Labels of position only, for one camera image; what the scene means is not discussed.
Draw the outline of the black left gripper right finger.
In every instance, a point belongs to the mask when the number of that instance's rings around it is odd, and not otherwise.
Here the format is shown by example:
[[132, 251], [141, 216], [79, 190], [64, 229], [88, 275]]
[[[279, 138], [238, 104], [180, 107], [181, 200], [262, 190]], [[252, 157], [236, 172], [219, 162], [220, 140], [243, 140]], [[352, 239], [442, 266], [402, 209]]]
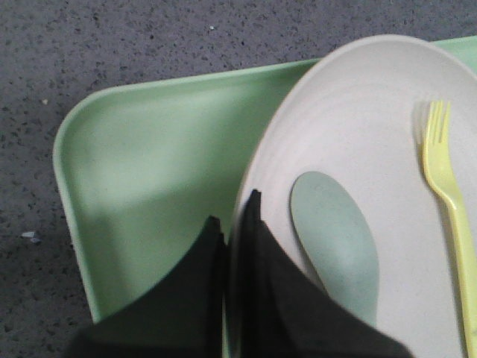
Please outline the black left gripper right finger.
[[261, 196], [251, 192], [236, 242], [240, 357], [410, 357], [298, 269], [262, 220]]

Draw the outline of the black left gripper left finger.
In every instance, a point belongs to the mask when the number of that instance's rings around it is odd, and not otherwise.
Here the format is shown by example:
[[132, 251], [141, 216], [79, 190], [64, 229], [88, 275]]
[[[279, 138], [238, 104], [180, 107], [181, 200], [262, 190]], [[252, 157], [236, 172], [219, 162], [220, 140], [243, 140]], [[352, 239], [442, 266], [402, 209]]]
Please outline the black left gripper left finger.
[[150, 291], [72, 340], [72, 357], [221, 357], [226, 245], [210, 216]]

